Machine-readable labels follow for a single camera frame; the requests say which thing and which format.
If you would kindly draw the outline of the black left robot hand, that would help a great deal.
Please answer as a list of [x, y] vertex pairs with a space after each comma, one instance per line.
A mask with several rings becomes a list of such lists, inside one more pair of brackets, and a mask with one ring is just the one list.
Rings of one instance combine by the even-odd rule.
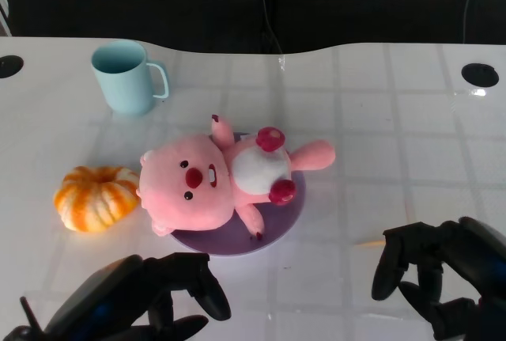
[[228, 320], [228, 299], [209, 269], [205, 253], [177, 252], [163, 258], [132, 255], [90, 275], [50, 319], [53, 340], [98, 340], [118, 334], [144, 313], [171, 320], [171, 292], [186, 290], [212, 318]]

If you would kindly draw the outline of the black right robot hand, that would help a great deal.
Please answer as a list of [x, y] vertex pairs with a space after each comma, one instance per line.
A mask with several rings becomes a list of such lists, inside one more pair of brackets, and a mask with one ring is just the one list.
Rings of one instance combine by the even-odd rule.
[[[432, 325], [436, 340], [505, 338], [505, 237], [469, 217], [439, 226], [417, 222], [383, 233], [385, 245], [372, 282], [372, 298], [400, 290]], [[443, 266], [480, 294], [441, 302]]]

